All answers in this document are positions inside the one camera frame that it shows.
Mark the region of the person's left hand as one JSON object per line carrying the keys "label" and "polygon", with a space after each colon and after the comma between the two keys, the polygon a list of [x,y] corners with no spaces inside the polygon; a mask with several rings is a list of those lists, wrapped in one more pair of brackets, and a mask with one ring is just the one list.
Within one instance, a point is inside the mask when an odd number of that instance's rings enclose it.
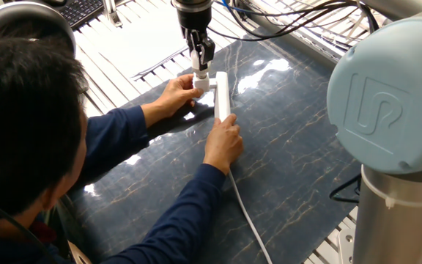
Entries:
{"label": "person's left hand", "polygon": [[160,97],[152,103],[141,105],[146,127],[172,117],[185,104],[193,106],[194,99],[200,98],[204,91],[193,86],[193,74],[178,76],[166,85]]}

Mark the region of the person's right hand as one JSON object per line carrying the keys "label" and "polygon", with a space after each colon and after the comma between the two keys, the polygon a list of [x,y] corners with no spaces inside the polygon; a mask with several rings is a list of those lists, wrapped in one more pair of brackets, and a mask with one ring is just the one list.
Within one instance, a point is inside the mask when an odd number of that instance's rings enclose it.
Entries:
{"label": "person's right hand", "polygon": [[235,122],[237,116],[230,114],[224,121],[215,118],[204,149],[204,164],[209,164],[227,175],[231,164],[243,152],[243,138]]}

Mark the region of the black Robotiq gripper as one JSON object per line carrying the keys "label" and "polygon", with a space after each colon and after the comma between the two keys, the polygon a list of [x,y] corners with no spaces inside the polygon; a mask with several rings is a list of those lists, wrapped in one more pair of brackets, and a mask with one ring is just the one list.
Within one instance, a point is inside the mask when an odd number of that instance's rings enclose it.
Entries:
{"label": "black Robotiq gripper", "polygon": [[199,70],[204,71],[213,60],[215,43],[207,36],[207,27],[212,19],[212,10],[183,12],[177,10],[182,36],[186,39],[189,51],[198,52]]}

